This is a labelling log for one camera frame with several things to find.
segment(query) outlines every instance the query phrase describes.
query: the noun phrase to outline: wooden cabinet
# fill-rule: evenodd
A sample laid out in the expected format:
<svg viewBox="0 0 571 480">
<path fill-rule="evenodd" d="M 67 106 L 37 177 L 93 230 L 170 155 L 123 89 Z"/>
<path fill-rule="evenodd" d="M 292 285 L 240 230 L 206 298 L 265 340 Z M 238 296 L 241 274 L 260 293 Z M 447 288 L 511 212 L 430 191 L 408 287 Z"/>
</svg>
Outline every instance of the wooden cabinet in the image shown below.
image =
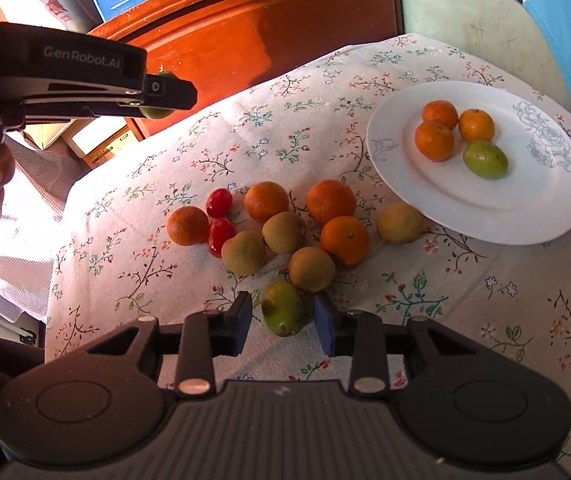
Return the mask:
<svg viewBox="0 0 571 480">
<path fill-rule="evenodd" d="M 129 120 L 145 137 L 349 44 L 403 33 L 401 0 L 149 0 L 92 31 L 148 51 L 148 71 L 194 83 L 197 105 Z"/>
</svg>

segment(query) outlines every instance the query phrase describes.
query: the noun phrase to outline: floral tablecloth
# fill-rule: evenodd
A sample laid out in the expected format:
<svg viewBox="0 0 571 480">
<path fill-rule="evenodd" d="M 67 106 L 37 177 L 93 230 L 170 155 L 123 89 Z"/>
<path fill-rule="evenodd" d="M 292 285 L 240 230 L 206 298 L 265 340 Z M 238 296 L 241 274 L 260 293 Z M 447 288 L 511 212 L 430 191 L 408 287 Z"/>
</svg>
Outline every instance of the floral tablecloth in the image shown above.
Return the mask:
<svg viewBox="0 0 571 480">
<path fill-rule="evenodd" d="M 217 187 L 234 193 L 230 218 L 238 229 L 258 228 L 242 199 L 263 180 L 281 183 L 292 209 L 309 221 L 307 190 L 335 178 L 355 191 L 357 216 L 373 240 L 367 259 L 331 286 L 340 307 L 370 310 L 392 323 L 428 314 L 552 378 L 571 399 L 571 231 L 528 247 L 481 242 L 438 224 L 407 246 L 386 245 L 376 235 L 377 212 L 398 199 L 369 160 L 368 119 L 394 91 L 442 79 L 505 88 L 556 118 L 571 137 L 571 115 L 558 104 L 446 44 L 410 34 L 343 48 L 199 112 L 75 184 L 54 266 L 47 359 L 141 314 L 181 322 L 199 309 L 225 309 L 248 290 L 256 309 L 245 350 L 240 358 L 216 360 L 220 381 L 340 378 L 345 384 L 349 359 L 328 359 L 313 326 L 277 338 L 262 322 L 261 289 L 287 257 L 240 278 L 203 245 L 173 245 L 164 228 L 170 211 L 203 207 Z M 310 230 L 310 243 L 316 233 Z M 391 356 L 389 363 L 392 382 L 402 387 L 401 360 Z M 166 360 L 160 384 L 172 382 L 173 366 Z M 558 460 L 571 470 L 571 435 Z"/>
</svg>

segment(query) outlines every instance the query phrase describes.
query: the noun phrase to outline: oval plate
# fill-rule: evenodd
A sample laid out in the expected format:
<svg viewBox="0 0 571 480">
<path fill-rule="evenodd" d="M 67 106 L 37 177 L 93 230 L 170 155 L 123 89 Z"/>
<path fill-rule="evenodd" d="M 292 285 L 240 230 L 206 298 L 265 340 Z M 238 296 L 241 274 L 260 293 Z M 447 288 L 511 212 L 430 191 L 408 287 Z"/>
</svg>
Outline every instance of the oval plate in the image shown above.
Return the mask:
<svg viewBox="0 0 571 480">
<path fill-rule="evenodd" d="M 463 163 L 465 143 L 444 162 L 415 146 L 414 130 L 430 101 L 450 101 L 459 113 L 488 112 L 493 140 L 507 156 L 507 175 L 484 180 Z M 426 217 L 473 238 L 531 245 L 571 229 L 571 139 L 547 114 L 504 90 L 464 81 L 422 83 L 396 91 L 377 106 L 367 126 L 376 171 L 405 202 Z"/>
</svg>

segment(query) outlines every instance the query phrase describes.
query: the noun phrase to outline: red fruit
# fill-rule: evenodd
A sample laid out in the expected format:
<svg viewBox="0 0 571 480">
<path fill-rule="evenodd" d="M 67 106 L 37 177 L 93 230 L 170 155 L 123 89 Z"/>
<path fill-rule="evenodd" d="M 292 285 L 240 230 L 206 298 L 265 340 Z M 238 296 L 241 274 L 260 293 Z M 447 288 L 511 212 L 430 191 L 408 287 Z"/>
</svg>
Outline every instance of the red fruit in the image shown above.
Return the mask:
<svg viewBox="0 0 571 480">
<path fill-rule="evenodd" d="M 215 258 L 221 257 L 221 247 L 224 246 L 226 240 L 237 234 L 234 224 L 227 218 L 216 218 L 210 224 L 210 232 L 208 233 L 208 251 Z"/>
<path fill-rule="evenodd" d="M 206 200 L 206 213 L 211 218 L 226 218 L 230 209 L 232 209 L 232 193 L 223 187 L 211 192 Z"/>
</svg>

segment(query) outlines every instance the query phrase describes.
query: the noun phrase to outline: metal pin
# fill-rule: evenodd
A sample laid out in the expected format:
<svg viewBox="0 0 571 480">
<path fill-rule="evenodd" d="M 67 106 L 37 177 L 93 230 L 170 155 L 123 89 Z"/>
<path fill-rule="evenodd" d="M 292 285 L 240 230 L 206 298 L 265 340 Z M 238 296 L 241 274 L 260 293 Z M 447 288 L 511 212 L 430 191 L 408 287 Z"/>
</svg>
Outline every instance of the metal pin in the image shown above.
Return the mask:
<svg viewBox="0 0 571 480">
<path fill-rule="evenodd" d="M 361 377 L 352 387 L 360 394 L 377 394 L 384 391 L 385 383 L 378 377 Z"/>
<path fill-rule="evenodd" d="M 203 395 L 210 390 L 210 383 L 205 379 L 185 379 L 179 383 L 179 392 L 186 395 Z"/>
</svg>

